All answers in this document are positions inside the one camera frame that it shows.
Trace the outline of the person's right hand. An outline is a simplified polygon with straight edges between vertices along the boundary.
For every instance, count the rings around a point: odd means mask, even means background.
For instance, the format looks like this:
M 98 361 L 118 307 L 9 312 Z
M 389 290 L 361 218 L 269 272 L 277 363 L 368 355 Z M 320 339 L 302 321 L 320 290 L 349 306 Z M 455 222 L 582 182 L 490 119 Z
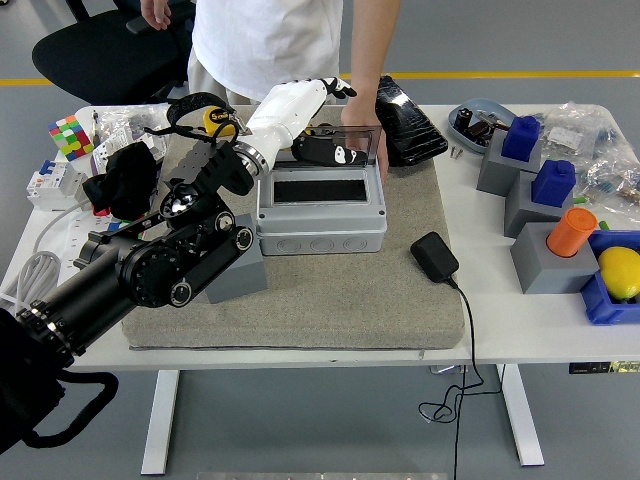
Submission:
M 155 30 L 166 30 L 171 24 L 171 9 L 168 0 L 141 0 L 141 15 Z

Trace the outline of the person's left hand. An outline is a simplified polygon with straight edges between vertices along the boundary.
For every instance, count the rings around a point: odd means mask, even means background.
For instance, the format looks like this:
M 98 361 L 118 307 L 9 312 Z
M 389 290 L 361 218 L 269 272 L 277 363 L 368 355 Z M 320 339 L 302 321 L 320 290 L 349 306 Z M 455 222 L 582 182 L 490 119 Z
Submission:
M 341 113 L 341 120 L 345 126 L 375 126 L 380 127 L 380 121 L 375 112 L 376 95 L 358 94 L 350 98 Z M 377 163 L 382 184 L 388 176 L 388 152 L 386 133 L 381 131 L 377 147 Z

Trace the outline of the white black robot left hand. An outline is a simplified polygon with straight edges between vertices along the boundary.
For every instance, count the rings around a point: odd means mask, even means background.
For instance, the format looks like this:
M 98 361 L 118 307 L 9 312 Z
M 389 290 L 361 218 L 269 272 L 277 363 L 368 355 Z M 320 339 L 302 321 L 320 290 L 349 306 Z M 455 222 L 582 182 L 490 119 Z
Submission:
M 261 173 L 269 173 L 278 152 L 293 145 L 330 95 L 344 99 L 357 93 L 336 77 L 274 86 L 247 121 L 249 133 L 238 138 L 237 147 L 249 155 Z

